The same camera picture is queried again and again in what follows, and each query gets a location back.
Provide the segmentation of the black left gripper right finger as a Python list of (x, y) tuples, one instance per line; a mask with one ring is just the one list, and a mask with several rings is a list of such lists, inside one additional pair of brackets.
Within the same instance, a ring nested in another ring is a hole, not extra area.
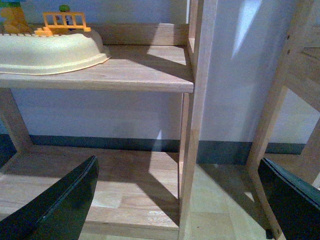
[(287, 240), (320, 238), (320, 191), (275, 162), (262, 158), (258, 175)]

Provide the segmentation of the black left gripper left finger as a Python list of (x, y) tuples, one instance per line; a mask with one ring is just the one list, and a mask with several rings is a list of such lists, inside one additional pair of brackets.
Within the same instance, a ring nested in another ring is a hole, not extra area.
[(91, 207), (99, 162), (91, 156), (0, 222), (2, 240), (77, 240)]

